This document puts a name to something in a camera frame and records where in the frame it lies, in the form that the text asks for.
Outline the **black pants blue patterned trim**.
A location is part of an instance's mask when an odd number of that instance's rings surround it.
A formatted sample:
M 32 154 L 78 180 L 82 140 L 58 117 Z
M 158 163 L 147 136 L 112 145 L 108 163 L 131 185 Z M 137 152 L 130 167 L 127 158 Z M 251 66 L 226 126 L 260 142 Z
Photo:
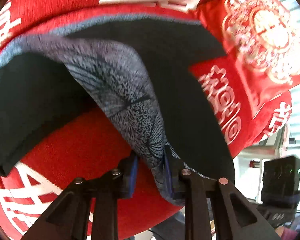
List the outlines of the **black pants blue patterned trim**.
M 171 200 L 165 146 L 189 168 L 235 180 L 212 106 L 190 73 L 224 56 L 198 21 L 117 15 L 25 34 L 0 53 L 0 176 L 45 136 L 98 106 Z

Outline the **operator's jeans legs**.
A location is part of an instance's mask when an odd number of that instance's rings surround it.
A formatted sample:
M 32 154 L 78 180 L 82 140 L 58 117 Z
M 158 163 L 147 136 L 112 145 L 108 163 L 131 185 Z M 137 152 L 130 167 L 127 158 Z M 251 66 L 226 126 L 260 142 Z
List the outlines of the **operator's jeans legs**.
M 178 211 L 170 218 L 151 228 L 156 239 L 185 240 L 185 216 Z

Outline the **red wedding sofa cover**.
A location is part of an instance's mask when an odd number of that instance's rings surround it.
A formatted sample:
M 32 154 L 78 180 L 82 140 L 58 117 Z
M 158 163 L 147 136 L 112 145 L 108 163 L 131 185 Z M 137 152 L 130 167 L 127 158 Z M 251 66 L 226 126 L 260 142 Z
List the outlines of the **red wedding sofa cover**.
M 204 27 L 194 14 L 199 2 L 7 0 L 0 12 L 0 53 L 21 35 L 47 34 L 97 17 L 146 14 L 198 21 Z M 232 160 L 244 148 L 277 131 L 291 114 L 289 91 L 266 102 L 254 114 L 247 90 L 226 51 L 224 56 L 192 65 L 190 73 L 212 106 Z M 90 107 L 45 136 L 12 167 L 7 176 L 0 176 L 1 228 L 10 239 L 22 239 L 73 179 L 97 178 L 115 168 L 131 152 L 135 151 L 100 107 Z M 160 194 L 151 169 L 139 154 L 137 156 L 141 159 L 141 166 L 136 192 L 129 200 L 119 202 L 121 239 L 133 238 L 135 234 L 158 225 L 183 206 L 182 201 L 166 200 Z

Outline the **red embroidered satin pillow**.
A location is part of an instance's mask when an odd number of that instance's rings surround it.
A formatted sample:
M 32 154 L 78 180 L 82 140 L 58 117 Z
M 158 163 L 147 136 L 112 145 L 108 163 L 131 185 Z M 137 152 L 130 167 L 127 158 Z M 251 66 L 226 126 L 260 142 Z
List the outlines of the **red embroidered satin pillow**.
M 300 85 L 300 30 L 278 0 L 200 0 L 194 14 L 230 56 L 254 114 Z

